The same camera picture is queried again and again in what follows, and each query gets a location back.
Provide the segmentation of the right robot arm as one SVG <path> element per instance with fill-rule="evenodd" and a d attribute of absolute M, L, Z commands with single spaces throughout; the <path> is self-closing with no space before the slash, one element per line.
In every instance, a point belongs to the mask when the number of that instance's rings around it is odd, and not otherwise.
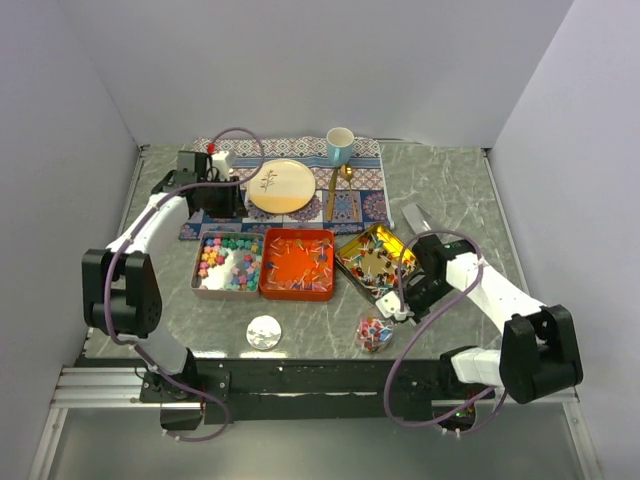
<path fill-rule="evenodd" d="M 468 299 L 496 326 L 498 350 L 464 346 L 441 356 L 438 387 L 460 398 L 473 384 L 503 388 L 519 404 L 580 384 L 584 378 L 573 317 L 562 305 L 529 296 L 486 261 L 467 240 L 443 243 L 434 235 L 411 248 L 420 270 L 409 277 L 405 299 L 416 315 L 429 312 L 449 292 Z"/>

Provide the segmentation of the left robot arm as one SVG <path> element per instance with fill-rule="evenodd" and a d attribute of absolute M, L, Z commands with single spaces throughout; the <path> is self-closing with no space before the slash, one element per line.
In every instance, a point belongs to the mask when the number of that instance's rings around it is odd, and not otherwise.
<path fill-rule="evenodd" d="M 199 377 L 188 370 L 188 349 L 161 325 L 162 298 L 152 257 L 160 254 L 195 213 L 239 217 L 240 179 L 231 173 L 235 154 L 181 151 L 177 167 L 151 190 L 140 215 L 103 249 L 82 257 L 85 323 L 118 345 L 136 349 L 147 365 L 165 372 L 163 389 L 174 400 L 198 392 Z"/>

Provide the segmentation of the clear jar lid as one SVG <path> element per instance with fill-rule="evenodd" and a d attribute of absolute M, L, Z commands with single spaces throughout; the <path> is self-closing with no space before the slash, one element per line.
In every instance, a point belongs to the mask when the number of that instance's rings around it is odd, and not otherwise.
<path fill-rule="evenodd" d="M 246 340 L 256 350 L 267 351 L 281 340 L 282 327 L 277 319 L 269 315 L 255 317 L 246 329 Z"/>

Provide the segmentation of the silver tin of star candies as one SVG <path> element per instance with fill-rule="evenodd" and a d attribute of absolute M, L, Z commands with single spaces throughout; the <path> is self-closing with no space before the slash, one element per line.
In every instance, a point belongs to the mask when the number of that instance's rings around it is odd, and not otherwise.
<path fill-rule="evenodd" d="M 192 292 L 204 300 L 258 298 L 263 247 L 263 234 L 205 232 L 190 280 Z"/>

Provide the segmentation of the orange tin of lollipops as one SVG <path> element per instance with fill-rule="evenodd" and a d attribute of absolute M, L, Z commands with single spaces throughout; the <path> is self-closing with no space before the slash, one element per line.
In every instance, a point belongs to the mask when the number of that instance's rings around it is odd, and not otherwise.
<path fill-rule="evenodd" d="M 325 229 L 265 233 L 259 290 L 268 300 L 327 302 L 333 297 L 335 237 Z"/>

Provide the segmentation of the gold tin of lollipops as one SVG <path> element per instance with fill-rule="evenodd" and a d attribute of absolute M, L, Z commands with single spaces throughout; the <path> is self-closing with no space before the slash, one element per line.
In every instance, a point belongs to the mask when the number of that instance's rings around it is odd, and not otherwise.
<path fill-rule="evenodd" d="M 413 252 L 384 224 L 370 226 L 335 253 L 337 267 L 370 303 L 375 303 L 398 286 L 398 272 L 404 277 L 417 268 Z"/>

